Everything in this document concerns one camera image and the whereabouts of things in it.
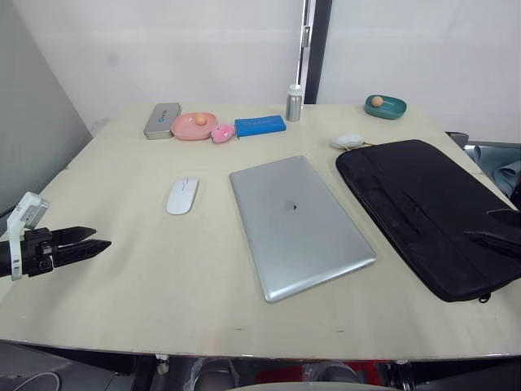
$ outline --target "computer mouse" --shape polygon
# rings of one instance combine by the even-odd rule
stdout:
[[[342,134],[331,139],[331,146],[339,149],[360,147],[364,144],[364,138],[359,134]]]
[[[194,203],[195,193],[199,180],[197,178],[183,178],[176,181],[170,191],[166,210],[170,214],[184,214]]]
[[[212,141],[220,144],[228,141],[235,136],[235,128],[228,124],[217,124],[213,127],[211,137]]]

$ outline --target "black laptop bag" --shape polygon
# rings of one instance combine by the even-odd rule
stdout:
[[[519,212],[432,145],[408,140],[364,147],[340,155],[336,167],[440,299],[485,302],[521,277]]]

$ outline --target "laptop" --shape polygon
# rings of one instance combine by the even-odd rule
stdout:
[[[376,260],[305,157],[237,171],[230,181],[268,302]]]

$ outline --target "black metal pole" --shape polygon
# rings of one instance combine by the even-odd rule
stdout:
[[[305,104],[315,104],[317,102],[332,2],[333,0],[317,0],[315,3],[313,33],[311,36],[311,48],[309,50],[308,77],[306,79],[306,91],[304,93]]]

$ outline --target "teal bowl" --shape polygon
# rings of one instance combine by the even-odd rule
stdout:
[[[383,98],[383,105],[376,108],[371,104],[371,100],[375,96],[381,96]],[[397,120],[403,116],[405,110],[407,110],[407,103],[398,98],[384,95],[369,95],[364,105],[364,110],[371,116],[379,116],[386,120]]]

